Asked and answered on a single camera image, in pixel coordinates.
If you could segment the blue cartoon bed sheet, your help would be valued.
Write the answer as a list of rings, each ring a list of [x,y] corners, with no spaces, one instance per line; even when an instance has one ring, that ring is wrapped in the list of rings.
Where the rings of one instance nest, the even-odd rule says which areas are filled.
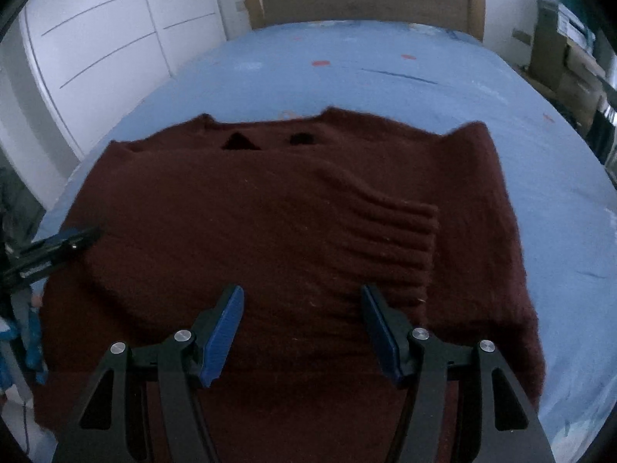
[[[589,146],[499,56],[455,31],[290,24],[205,54],[156,90],[75,173],[67,215],[112,142],[202,115],[220,123],[369,114],[445,135],[481,122],[516,216],[545,377],[532,404],[558,462],[583,457],[616,404],[616,191]]]

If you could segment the dark red knitted sweater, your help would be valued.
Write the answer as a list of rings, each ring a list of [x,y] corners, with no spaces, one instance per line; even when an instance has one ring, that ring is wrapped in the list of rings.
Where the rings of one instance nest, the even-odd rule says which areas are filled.
[[[55,433],[114,342],[162,342],[228,284],[244,315],[221,378],[198,393],[226,462],[385,459],[405,395],[379,371],[362,286],[445,342],[493,341],[541,397],[519,228],[481,122],[436,135],[333,108],[202,115],[110,143],[65,224],[101,234],[44,289],[34,414]]]

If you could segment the white wardrobe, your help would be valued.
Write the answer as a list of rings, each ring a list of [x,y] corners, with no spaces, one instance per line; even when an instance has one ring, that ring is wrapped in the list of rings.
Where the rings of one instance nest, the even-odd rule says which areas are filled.
[[[226,39],[217,0],[27,0],[1,42],[1,147],[45,208],[97,143]]]

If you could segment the wooden drawer cabinet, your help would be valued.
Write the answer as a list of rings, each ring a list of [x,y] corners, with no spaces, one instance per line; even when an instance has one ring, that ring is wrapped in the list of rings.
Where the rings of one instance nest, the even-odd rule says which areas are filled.
[[[605,72],[592,54],[557,32],[557,4],[538,0],[529,74],[551,90],[556,100],[589,131],[605,99]]]

